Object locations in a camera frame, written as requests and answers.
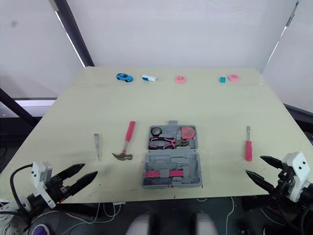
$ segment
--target pink ring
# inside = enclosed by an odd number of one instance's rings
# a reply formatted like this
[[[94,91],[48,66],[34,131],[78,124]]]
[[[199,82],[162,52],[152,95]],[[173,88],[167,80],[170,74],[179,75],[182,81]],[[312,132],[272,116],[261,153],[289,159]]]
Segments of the pink ring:
[[[187,81],[186,76],[177,75],[175,77],[175,82],[176,83],[184,84],[186,81]]]

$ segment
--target toy car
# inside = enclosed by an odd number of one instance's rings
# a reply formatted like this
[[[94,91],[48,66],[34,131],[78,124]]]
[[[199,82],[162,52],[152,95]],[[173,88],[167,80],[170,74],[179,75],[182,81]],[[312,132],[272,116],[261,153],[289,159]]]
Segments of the toy car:
[[[132,77],[132,76],[127,75],[127,74],[125,74],[125,73],[118,73],[118,74],[116,75],[116,78],[117,78],[118,80],[122,80],[122,81],[125,81],[125,82],[131,82],[131,81],[133,80],[133,77]]]

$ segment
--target white backdrop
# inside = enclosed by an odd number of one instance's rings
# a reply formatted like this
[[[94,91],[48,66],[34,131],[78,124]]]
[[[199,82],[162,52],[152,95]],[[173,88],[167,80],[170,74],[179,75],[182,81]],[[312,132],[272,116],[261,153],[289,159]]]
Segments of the white backdrop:
[[[1,0],[5,92],[13,98],[57,97],[82,68],[48,0]]]
[[[312,10],[312,0],[301,0],[263,77],[282,102],[313,113]]]
[[[96,66],[262,71],[296,0],[68,0]]]

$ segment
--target pink hammer handle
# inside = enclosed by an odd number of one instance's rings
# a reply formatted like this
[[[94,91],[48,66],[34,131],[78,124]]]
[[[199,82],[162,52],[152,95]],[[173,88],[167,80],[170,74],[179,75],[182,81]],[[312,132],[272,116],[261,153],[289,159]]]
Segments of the pink hammer handle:
[[[129,122],[129,126],[128,126],[128,130],[127,130],[127,133],[126,133],[125,141],[130,141],[131,140],[133,132],[134,132],[135,124],[136,124],[135,121],[130,121]]]
[[[246,142],[246,160],[247,161],[252,160],[252,141]]]

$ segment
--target small screwdriver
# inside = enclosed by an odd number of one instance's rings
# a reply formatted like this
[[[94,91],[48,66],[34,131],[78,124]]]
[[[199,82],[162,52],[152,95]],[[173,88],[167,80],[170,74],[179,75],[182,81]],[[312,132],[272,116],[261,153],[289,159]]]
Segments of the small screwdriver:
[[[246,160],[252,160],[252,141],[250,141],[250,126],[247,127],[248,139],[246,141]]]
[[[98,160],[101,161],[101,159],[100,159],[100,137],[99,137],[99,134],[95,133],[93,135],[93,137],[94,137],[94,145],[95,145],[95,148],[97,150]]]

